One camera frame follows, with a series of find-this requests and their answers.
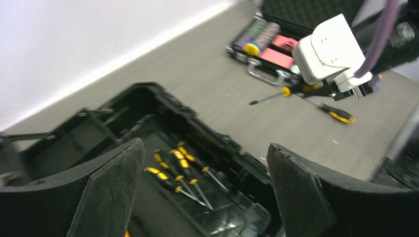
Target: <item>cable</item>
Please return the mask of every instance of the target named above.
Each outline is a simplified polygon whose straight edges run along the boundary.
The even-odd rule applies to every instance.
[[[376,28],[373,40],[367,51],[367,56],[362,66],[355,72],[356,78],[363,77],[375,66],[382,52],[384,51],[390,34],[393,31],[394,24],[399,14],[399,1],[387,0],[387,3],[381,12],[380,22]]]

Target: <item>toolbox lid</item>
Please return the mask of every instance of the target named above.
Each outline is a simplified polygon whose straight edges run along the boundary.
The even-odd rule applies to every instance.
[[[261,13],[313,31],[320,23],[341,13],[352,23],[364,0],[265,0]]]

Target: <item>red object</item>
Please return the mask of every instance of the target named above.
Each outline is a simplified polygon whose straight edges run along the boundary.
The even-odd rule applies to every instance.
[[[275,39],[272,41],[272,44],[286,50],[286,51],[292,51],[294,47],[297,46],[298,41],[288,38],[285,36],[277,35]]]
[[[260,58],[288,69],[294,63],[294,59],[290,56],[287,56],[270,48],[265,49],[260,55]]]

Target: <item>toolbox handle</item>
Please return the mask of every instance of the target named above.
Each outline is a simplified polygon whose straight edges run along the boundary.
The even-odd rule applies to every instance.
[[[266,83],[268,83],[270,85],[273,85],[273,86],[281,86],[281,85],[284,84],[285,79],[288,79],[288,78],[291,77],[291,75],[289,73],[286,73],[286,72],[284,72],[282,70],[276,70],[276,73],[278,74],[278,77],[276,77],[276,79],[274,79],[274,80],[269,79],[268,77],[266,77],[264,75],[260,75],[260,74],[257,74],[257,73],[254,72],[255,69],[258,66],[260,66],[260,65],[261,65],[261,62],[260,61],[257,61],[255,59],[249,59],[248,73],[252,77],[254,77],[254,78],[258,79],[258,80],[261,80],[263,82],[266,82]]]

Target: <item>screwdriver handle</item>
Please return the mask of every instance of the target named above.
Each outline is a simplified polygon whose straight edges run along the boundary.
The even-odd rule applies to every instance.
[[[341,121],[343,123],[354,123],[355,122],[355,118],[348,112],[341,110],[341,109],[337,109],[335,107],[326,105],[326,104],[320,104],[319,106],[320,110],[329,114],[330,116],[332,116],[334,119]]]
[[[176,167],[173,165],[172,158],[167,151],[157,149],[154,151],[154,159],[163,168],[168,170],[176,181],[183,179],[183,175],[179,173]]]
[[[210,167],[205,164],[203,161],[201,161],[200,159],[195,159],[190,153],[188,153],[188,151],[191,150],[191,148],[189,147],[189,145],[186,142],[179,142],[177,144],[177,150],[180,151],[182,153],[182,155],[188,160],[190,161],[194,166],[196,166],[198,169],[200,169],[202,172],[207,172],[209,171]]]
[[[170,151],[170,154],[172,154],[172,157],[175,160],[174,163],[176,168],[185,176],[186,179],[188,179],[189,184],[197,183],[198,180],[192,176],[189,163],[185,156],[178,150],[172,150]]]
[[[175,193],[179,193],[180,190],[182,190],[182,186],[175,185],[170,181],[169,177],[160,170],[153,167],[147,167],[144,170],[149,172],[152,177],[157,180],[165,189]]]

